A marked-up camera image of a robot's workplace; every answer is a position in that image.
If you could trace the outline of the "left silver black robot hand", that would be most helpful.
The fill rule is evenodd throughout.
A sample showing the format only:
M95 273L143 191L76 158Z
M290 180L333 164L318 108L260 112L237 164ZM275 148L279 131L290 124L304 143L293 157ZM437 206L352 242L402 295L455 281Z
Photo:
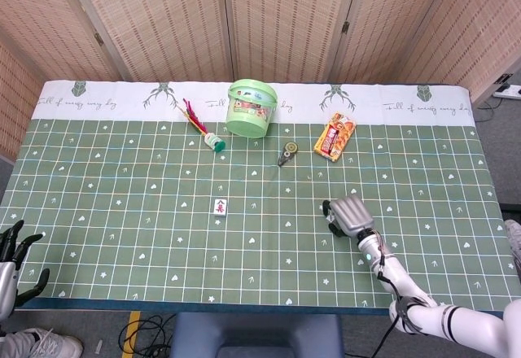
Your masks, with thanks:
M23 226L24 221L18 220L12 227L1 232L1 321L5 321L16 308L38 297L46 288L50 277L50 270L44 268L32 289L19 292L20 269L28 249L43 238L42 234L33 234L16 244Z

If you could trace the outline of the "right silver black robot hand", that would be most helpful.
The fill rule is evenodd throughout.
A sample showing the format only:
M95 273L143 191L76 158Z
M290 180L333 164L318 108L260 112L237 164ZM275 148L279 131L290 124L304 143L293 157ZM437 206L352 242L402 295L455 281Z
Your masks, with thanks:
M324 200L322 213L329 230L337 237L355 238L374 228L374 218L365 204L354 194L342 199Z

